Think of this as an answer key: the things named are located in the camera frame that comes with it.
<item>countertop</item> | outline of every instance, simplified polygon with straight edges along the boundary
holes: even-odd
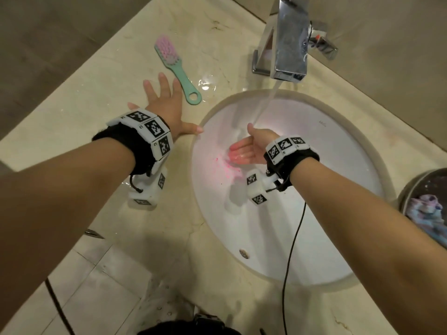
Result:
[[[271,88],[273,80],[251,72],[263,28],[232,0],[152,0],[0,141],[0,160],[19,171],[88,143],[128,101],[145,106],[143,79],[156,90],[158,72],[173,79],[153,48],[160,34],[169,35],[188,77],[202,85],[199,105],[184,101],[184,121],[199,124],[232,94]],[[382,158],[396,194],[447,163],[444,151],[312,57],[303,82],[281,89],[318,98],[357,127]],[[260,327],[281,333],[281,283],[233,258],[198,209],[189,174],[192,143],[193,136],[176,142],[154,211],[129,208],[122,185],[92,228],[243,334],[259,334]],[[288,287],[286,317],[292,334],[395,334],[354,277],[342,285]]]

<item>colorful cloth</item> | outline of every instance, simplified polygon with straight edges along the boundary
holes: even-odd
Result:
[[[444,225],[441,215],[442,209],[435,195],[426,194],[418,199],[410,199],[405,214],[432,239],[447,249],[447,226]]]

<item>brush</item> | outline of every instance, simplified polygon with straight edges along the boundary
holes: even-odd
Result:
[[[159,36],[159,38],[155,42],[155,50],[157,51],[158,56],[160,56],[161,61],[163,62],[165,67],[172,70],[175,76],[180,81],[188,103],[199,104],[202,100],[202,95],[200,95],[199,91],[188,79],[182,67],[182,59],[177,55],[174,45],[166,35]],[[197,95],[197,99],[193,100],[191,98],[192,94]]]

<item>person's left hand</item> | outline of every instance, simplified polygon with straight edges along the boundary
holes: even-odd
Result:
[[[172,82],[172,95],[171,88],[169,87],[168,79],[163,73],[158,74],[158,81],[160,82],[160,97],[154,91],[152,84],[149,80],[144,80],[142,86],[146,95],[148,96],[149,105],[145,108],[149,112],[153,112],[162,117],[171,129],[171,135],[173,140],[176,140],[180,134],[200,134],[203,133],[203,128],[194,124],[182,121],[182,99],[183,91],[182,85],[177,78]],[[136,104],[131,102],[127,103],[130,110],[140,108]]]

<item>green brush handle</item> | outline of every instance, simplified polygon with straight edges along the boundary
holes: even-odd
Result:
[[[188,101],[188,103],[189,104],[199,104],[200,101],[202,100],[202,95],[199,93],[199,91],[193,86],[191,81],[188,79],[185,71],[183,70],[182,61],[179,60],[179,61],[177,61],[176,64],[167,65],[166,67],[168,67],[170,70],[172,70],[173,73],[175,74],[175,76],[180,81],[182,88],[183,88],[183,92],[185,93],[185,97],[186,97],[186,100]],[[196,94],[197,99],[193,100],[190,97],[191,94]]]

